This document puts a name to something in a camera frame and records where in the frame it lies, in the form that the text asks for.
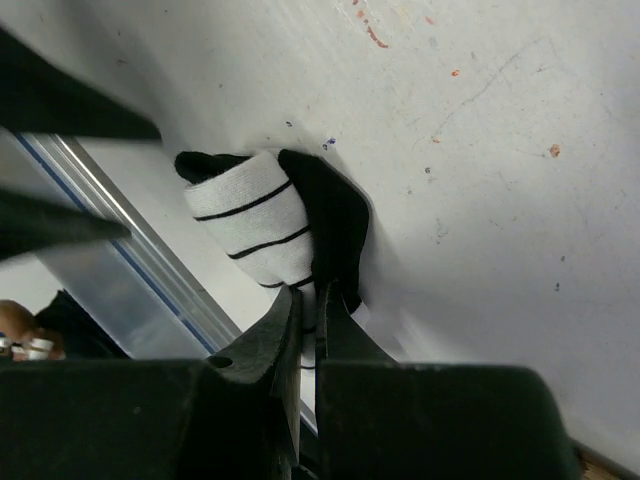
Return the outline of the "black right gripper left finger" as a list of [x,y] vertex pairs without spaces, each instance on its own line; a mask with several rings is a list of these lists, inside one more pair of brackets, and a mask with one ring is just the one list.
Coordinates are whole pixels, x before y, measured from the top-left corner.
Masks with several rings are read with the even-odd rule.
[[302,300],[282,289],[200,360],[1,369],[5,479],[287,479],[299,460]]

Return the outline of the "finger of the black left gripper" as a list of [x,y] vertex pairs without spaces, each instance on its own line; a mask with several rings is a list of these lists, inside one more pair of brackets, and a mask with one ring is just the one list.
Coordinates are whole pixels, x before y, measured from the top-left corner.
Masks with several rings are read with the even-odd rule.
[[128,238],[123,223],[1,188],[1,261],[57,246]]
[[1,30],[1,127],[11,133],[159,141],[147,118]]

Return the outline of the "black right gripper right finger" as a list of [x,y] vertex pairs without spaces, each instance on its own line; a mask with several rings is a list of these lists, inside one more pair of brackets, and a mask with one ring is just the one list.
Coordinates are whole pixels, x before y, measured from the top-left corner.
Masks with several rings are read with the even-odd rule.
[[400,363],[322,292],[315,414],[326,479],[577,479],[579,456],[533,370]]

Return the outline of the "white black striped sock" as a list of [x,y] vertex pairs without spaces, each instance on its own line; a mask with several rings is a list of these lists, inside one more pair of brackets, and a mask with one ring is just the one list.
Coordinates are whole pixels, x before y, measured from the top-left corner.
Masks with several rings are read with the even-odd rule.
[[336,287],[348,313],[362,303],[360,259],[369,207],[323,159],[280,149],[252,156],[185,151],[174,166],[192,217],[266,291],[289,287],[303,303],[302,366],[315,366],[321,291]]

